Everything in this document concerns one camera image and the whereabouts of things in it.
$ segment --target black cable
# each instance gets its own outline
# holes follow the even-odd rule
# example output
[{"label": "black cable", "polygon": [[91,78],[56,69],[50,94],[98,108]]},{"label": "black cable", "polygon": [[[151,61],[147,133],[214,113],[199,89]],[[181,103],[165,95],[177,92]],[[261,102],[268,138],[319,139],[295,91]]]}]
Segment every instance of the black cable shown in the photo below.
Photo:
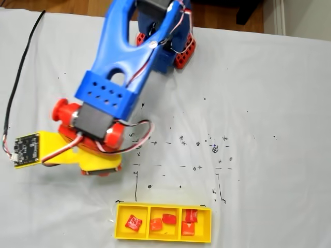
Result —
[{"label": "black cable", "polygon": [[15,93],[16,93],[17,85],[18,85],[19,80],[20,80],[21,71],[22,71],[22,68],[23,68],[23,64],[24,64],[24,61],[25,61],[25,57],[26,57],[27,51],[29,50],[29,46],[30,46],[30,43],[31,43],[31,39],[32,39],[33,33],[35,32],[35,29],[38,26],[38,23],[39,23],[40,19],[42,18],[42,16],[45,14],[45,12],[46,12],[45,10],[42,11],[42,13],[39,15],[39,17],[38,17],[35,25],[33,26],[32,30],[31,30],[29,39],[27,41],[26,48],[25,48],[24,53],[22,55],[21,62],[20,62],[20,65],[19,65],[19,68],[18,68],[18,71],[17,71],[15,83],[14,83],[14,86],[12,88],[12,91],[11,91],[11,94],[10,94],[10,97],[9,97],[9,100],[8,100],[7,110],[6,110],[6,116],[5,116],[5,123],[4,123],[4,135],[3,135],[3,137],[4,137],[3,139],[4,140],[3,140],[3,144],[2,144],[3,150],[6,153],[7,153],[7,151],[5,150],[5,141],[6,141],[6,136],[8,134],[9,115],[10,115],[10,109],[11,109],[12,101],[13,101],[14,96],[15,96]]}]

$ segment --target screw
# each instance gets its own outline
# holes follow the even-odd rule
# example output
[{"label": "screw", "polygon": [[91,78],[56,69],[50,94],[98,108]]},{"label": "screw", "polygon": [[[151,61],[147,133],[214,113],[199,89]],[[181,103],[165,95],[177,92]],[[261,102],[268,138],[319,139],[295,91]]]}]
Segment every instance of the screw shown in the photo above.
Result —
[{"label": "screw", "polygon": [[150,48],[156,48],[157,47],[157,41],[151,41],[149,44]]}]

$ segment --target yellow base plate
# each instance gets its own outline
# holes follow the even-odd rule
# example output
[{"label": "yellow base plate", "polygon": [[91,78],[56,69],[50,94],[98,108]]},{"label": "yellow base plate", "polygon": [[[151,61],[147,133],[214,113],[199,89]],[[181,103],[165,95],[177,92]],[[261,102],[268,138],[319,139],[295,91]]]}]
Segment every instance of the yellow base plate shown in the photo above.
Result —
[{"label": "yellow base plate", "polygon": [[[52,153],[55,150],[67,145],[65,140],[58,133],[50,133],[40,131],[39,133],[39,161],[36,163],[18,166],[16,168],[24,168],[31,165],[40,164],[42,158]],[[69,149],[62,154],[50,159],[47,163],[50,164],[78,164],[80,169],[91,172],[104,169],[117,168],[122,161],[120,154],[109,155],[107,158],[101,158],[80,148],[77,152],[74,149]]]}]

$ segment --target wooden floor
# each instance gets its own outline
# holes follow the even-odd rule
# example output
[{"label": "wooden floor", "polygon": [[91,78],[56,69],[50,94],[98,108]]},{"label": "wooden floor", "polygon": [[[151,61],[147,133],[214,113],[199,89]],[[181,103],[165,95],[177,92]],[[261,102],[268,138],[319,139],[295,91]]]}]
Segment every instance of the wooden floor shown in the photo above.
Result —
[{"label": "wooden floor", "polygon": [[[6,0],[5,8],[104,17],[112,0]],[[193,5],[194,26],[263,33],[263,8],[259,4],[246,25],[236,24],[238,8]]]}]

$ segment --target black object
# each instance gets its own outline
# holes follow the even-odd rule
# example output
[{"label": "black object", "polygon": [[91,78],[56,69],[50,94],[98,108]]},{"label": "black object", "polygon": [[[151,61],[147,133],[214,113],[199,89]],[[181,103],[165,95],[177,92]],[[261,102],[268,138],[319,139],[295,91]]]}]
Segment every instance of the black object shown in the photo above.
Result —
[{"label": "black object", "polygon": [[17,154],[15,167],[39,161],[39,134],[32,134],[15,140],[14,153]]},{"label": "black object", "polygon": [[103,142],[113,119],[111,115],[83,103],[73,125],[77,130],[82,131],[85,136]]},{"label": "black object", "polygon": [[[35,32],[36,27],[38,26],[38,23],[39,23],[40,19],[42,18],[42,16],[45,14],[45,12],[46,12],[45,10],[42,11],[42,13],[38,17],[35,25],[33,26],[32,30],[31,30],[31,33],[29,35],[29,39],[27,40],[26,48],[25,48],[24,53],[22,55],[19,68],[17,70],[17,75],[16,75],[16,79],[15,79],[15,82],[14,82],[14,86],[12,88],[12,91],[11,91],[11,94],[10,94],[10,97],[9,97],[9,100],[8,100],[8,104],[7,104],[5,123],[4,123],[4,137],[7,136],[7,134],[8,134],[8,123],[9,123],[9,115],[10,115],[11,104],[12,104],[12,101],[14,99],[17,86],[19,84],[19,80],[20,80],[20,76],[21,76],[22,67],[23,67],[23,64],[24,64],[24,61],[25,61],[25,57],[26,57],[27,51],[29,50],[29,46],[30,46],[30,42],[31,42],[33,33]],[[3,147],[3,150],[5,150],[5,143],[4,142],[2,142],[2,147]]]},{"label": "black object", "polygon": [[138,11],[151,17],[157,22],[162,22],[166,16],[168,6],[173,0],[137,0]]},{"label": "black object", "polygon": [[261,0],[242,0],[237,13],[236,23],[239,25],[245,25],[254,10],[257,8],[259,2],[261,2]]}]

